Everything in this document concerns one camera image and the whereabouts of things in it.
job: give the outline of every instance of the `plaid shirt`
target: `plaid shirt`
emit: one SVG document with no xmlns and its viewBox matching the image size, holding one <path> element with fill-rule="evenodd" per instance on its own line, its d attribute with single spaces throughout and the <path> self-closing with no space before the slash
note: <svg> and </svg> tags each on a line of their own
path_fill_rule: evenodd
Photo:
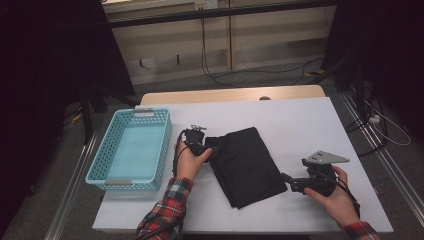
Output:
<svg viewBox="0 0 424 240">
<path fill-rule="evenodd" d="M 136 239 L 164 226 L 181 221 L 181 224 L 172 229 L 162 231 L 148 239 L 178 239 L 185 216 L 185 204 L 193 187 L 193 182 L 187 178 L 174 177 L 169 180 L 163 199 L 144 217 L 137 228 Z M 378 240 L 374 229 L 367 222 L 358 222 L 341 228 L 347 239 L 351 240 Z"/>
<path fill-rule="evenodd" d="M 182 228 L 182 220 L 185 216 L 185 204 L 192 187 L 193 182 L 187 178 L 171 178 L 163 199 L 156 203 L 138 225 L 136 239 L 141 239 L 158 228 L 181 221 L 181 224 L 148 238 L 158 240 L 178 239 Z"/>
</svg>

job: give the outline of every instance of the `white table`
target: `white table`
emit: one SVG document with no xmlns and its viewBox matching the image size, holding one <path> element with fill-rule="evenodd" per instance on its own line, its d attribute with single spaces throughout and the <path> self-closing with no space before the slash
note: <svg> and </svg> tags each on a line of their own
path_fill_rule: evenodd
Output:
<svg viewBox="0 0 424 240">
<path fill-rule="evenodd" d="M 172 176 L 173 144 L 179 132 L 190 124 L 197 124 L 208 128 L 206 136 L 222 136 L 256 127 L 279 170 L 292 177 L 308 176 L 301 159 L 317 150 L 349 158 L 349 163 L 338 165 L 349 175 L 350 189 L 361 204 L 362 220 L 371 223 L 377 232 L 393 231 L 329 98 L 166 106 L 170 109 L 173 128 L 161 189 L 158 192 L 107 191 L 94 229 L 135 231 L 140 220 L 162 198 Z M 320 205 L 290 189 L 241 210 L 232 209 L 208 164 L 196 178 L 187 208 L 186 233 L 339 231 Z"/>
</svg>

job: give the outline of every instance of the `black folded cloth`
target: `black folded cloth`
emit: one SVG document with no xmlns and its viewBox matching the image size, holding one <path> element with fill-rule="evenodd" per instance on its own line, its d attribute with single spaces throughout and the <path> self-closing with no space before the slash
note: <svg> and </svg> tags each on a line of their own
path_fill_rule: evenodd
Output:
<svg viewBox="0 0 424 240">
<path fill-rule="evenodd" d="M 231 207 L 240 209 L 287 191 L 256 128 L 207 137 L 205 146 L 220 149 L 209 163 Z"/>
</svg>

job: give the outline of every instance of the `white cable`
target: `white cable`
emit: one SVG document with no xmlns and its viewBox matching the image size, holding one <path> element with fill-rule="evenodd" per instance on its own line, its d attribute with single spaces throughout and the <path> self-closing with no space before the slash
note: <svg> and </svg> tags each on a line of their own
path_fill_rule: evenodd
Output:
<svg viewBox="0 0 424 240">
<path fill-rule="evenodd" d="M 409 135 L 402 130 L 402 128 L 400 128 L 398 125 L 396 125 L 396 123 L 394 123 L 393 121 L 391 121 L 390 119 L 388 119 L 386 116 L 384 116 L 383 114 L 381 114 L 379 111 L 377 111 L 373 106 L 371 106 L 370 103 L 368 103 L 368 101 L 365 100 L 365 103 L 370 106 L 378 115 L 380 115 L 382 118 L 386 119 L 388 122 L 390 122 L 391 124 L 393 124 L 395 127 L 397 127 L 407 138 L 408 138 L 408 142 L 407 143 L 398 143 L 395 142 L 394 140 L 390 139 L 389 137 L 387 137 L 386 135 L 384 135 L 380 130 L 378 130 L 377 126 L 375 126 L 375 122 L 373 122 L 374 128 L 375 130 L 385 139 L 389 140 L 390 142 L 399 145 L 399 146 L 408 146 L 409 144 L 411 144 L 411 138 L 409 137 Z"/>
</svg>

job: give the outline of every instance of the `hand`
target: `hand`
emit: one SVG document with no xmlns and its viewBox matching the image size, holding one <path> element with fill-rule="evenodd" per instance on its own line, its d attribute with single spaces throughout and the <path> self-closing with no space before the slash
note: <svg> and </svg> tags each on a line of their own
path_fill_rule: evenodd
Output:
<svg viewBox="0 0 424 240">
<path fill-rule="evenodd" d="M 186 148 L 187 145 L 183 142 L 179 142 L 179 153 L 180 157 L 178 159 L 177 165 L 177 177 L 185 177 L 194 181 L 197 174 L 200 172 L 200 169 L 203 166 L 203 163 L 208 159 L 212 154 L 212 149 L 208 148 L 203 152 L 202 155 L 196 157 L 191 152 L 189 148 Z"/>
<path fill-rule="evenodd" d="M 336 166 L 333 166 L 333 169 L 339 179 L 348 184 L 346 172 Z M 340 187 L 336 187 L 334 192 L 328 197 L 324 197 L 310 188 L 305 188 L 305 194 L 320 203 L 340 227 L 360 221 L 353 207 L 352 200 Z"/>
</svg>

